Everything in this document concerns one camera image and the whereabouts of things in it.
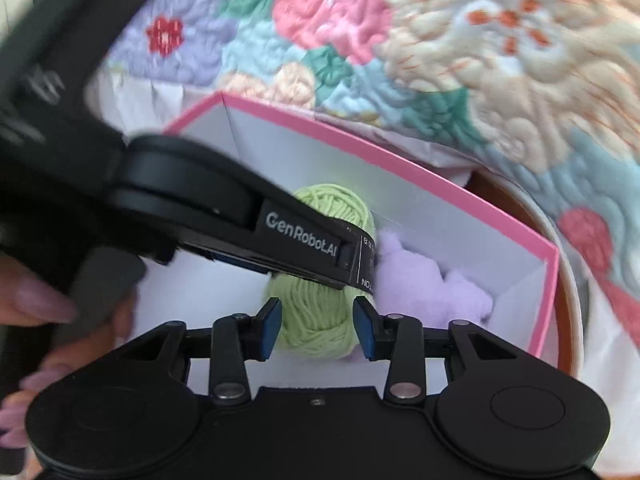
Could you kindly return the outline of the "person left hand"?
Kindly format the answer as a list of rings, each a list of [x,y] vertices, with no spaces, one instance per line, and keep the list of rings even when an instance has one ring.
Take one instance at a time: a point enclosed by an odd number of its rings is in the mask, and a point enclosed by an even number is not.
[[[64,295],[16,260],[1,258],[1,363],[15,374],[1,375],[4,448],[26,448],[26,411],[40,391],[130,336],[144,274],[140,259],[100,250]]]

